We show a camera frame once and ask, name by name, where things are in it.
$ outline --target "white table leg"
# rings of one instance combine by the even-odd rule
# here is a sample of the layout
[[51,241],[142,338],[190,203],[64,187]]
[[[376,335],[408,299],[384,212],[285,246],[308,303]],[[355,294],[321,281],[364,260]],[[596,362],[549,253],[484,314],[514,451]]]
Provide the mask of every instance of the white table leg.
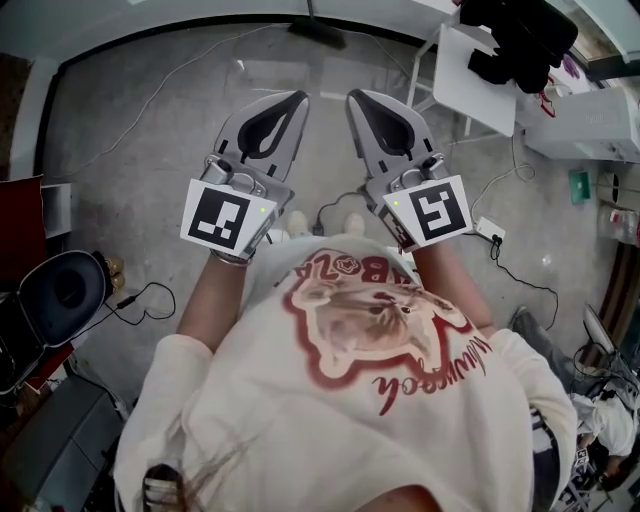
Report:
[[407,106],[411,107],[413,105],[413,98],[416,94],[416,85],[418,83],[418,72],[420,71],[420,60],[422,56],[429,51],[429,48],[433,45],[433,43],[438,38],[440,34],[440,26],[436,28],[429,37],[425,39],[424,44],[420,47],[420,49],[416,52],[415,57],[413,58],[413,71],[411,73],[411,82],[409,83],[409,95],[407,96]]
[[426,100],[421,101],[415,107],[413,107],[413,110],[415,110],[416,112],[422,112],[424,110],[427,110],[428,108],[433,107],[435,104],[436,100],[433,97],[433,94],[431,94]]

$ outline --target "concrete floor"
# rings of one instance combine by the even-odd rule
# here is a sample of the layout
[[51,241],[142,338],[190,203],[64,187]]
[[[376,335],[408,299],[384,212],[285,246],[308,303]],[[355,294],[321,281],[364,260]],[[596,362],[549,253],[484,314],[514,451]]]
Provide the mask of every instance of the concrete floor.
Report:
[[[45,176],[69,174],[109,148],[134,121],[163,77],[217,41],[260,25],[203,27],[165,33],[104,51],[71,66],[55,97],[45,149]],[[356,158],[344,95],[355,87],[406,99],[407,79],[371,37],[346,34],[337,52],[272,27],[221,44],[166,83],[138,125],[110,153],[60,181],[75,185],[76,224],[68,248],[101,250],[125,259],[126,291],[160,281],[175,292],[178,310],[170,320],[145,320],[131,327],[115,318],[91,331],[77,351],[108,385],[132,401],[142,384],[158,340],[175,330],[207,251],[179,238],[190,178],[199,177],[204,156],[235,109],[273,91],[303,89],[311,110],[289,182],[296,197],[288,209],[312,219],[318,208],[362,183],[365,168]],[[380,43],[411,68],[414,48]],[[422,70],[433,73],[428,55]],[[449,157],[449,169],[462,175],[469,204],[495,176],[513,167],[509,139],[451,145],[458,117],[440,107],[425,118]],[[500,262],[515,275],[560,295],[553,339],[567,354],[586,341],[582,306],[600,306],[609,279],[615,243],[596,236],[595,202],[571,205],[567,171],[577,162],[551,161],[515,140],[518,163],[537,170],[531,183],[515,176],[500,180],[478,207],[506,229]],[[593,172],[593,163],[585,164]],[[358,197],[345,198],[324,215],[328,234],[340,231],[347,212],[361,212],[367,234],[385,244],[386,229]],[[455,248],[489,301],[496,325],[504,326],[525,304],[548,325],[555,301],[547,292],[512,281],[489,258],[489,244],[458,237]],[[167,311],[166,292],[151,289],[123,312],[137,319],[141,307]]]

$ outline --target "electronic device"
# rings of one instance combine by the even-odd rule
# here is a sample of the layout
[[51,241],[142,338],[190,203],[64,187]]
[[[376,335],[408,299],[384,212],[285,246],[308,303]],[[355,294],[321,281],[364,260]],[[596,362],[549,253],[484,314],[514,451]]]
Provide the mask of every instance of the electronic device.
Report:
[[294,196],[283,182],[308,113],[309,98],[295,91],[261,98],[232,114],[205,159],[202,177],[191,180],[180,237],[250,258]]
[[[427,123],[399,101],[354,89],[346,99],[359,192],[406,252],[473,229],[462,179],[449,176]],[[181,238],[241,259],[293,197],[284,181],[309,110],[303,91],[262,98],[225,122],[199,180],[191,180]]]
[[462,179],[449,176],[420,114],[385,94],[355,89],[347,95],[347,118],[368,173],[359,192],[403,251],[473,229]]
[[549,158],[640,163],[640,111],[622,87],[553,100],[555,117],[541,116],[524,143]]

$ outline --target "shoe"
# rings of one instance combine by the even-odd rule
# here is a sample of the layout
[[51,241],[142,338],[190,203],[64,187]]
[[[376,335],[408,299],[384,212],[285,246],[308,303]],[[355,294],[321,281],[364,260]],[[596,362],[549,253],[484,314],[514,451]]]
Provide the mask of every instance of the shoe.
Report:
[[124,286],[124,275],[118,272],[111,276],[111,287],[113,288],[113,293],[116,293],[123,286]]
[[364,219],[359,213],[350,213],[344,221],[342,232],[352,236],[364,236]]
[[309,234],[309,222],[307,217],[300,210],[294,210],[287,219],[287,233],[291,238],[305,236]]
[[124,270],[124,261],[118,256],[109,256],[105,258],[104,261],[107,263],[107,267],[109,267],[110,276],[114,276]]

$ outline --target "person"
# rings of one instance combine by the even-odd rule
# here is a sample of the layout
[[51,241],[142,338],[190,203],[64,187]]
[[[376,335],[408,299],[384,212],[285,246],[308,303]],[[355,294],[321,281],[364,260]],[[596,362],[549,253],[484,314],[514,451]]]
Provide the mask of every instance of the person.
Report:
[[402,257],[308,233],[248,268],[212,253],[118,446],[138,510],[548,510],[576,416],[446,242]]
[[578,448],[586,448],[597,438],[609,452],[603,475],[615,476],[631,454],[638,435],[638,380],[629,366],[616,352],[608,357],[606,370],[583,367],[551,342],[544,328],[524,307],[518,308],[510,327],[547,359],[569,394],[579,419]]

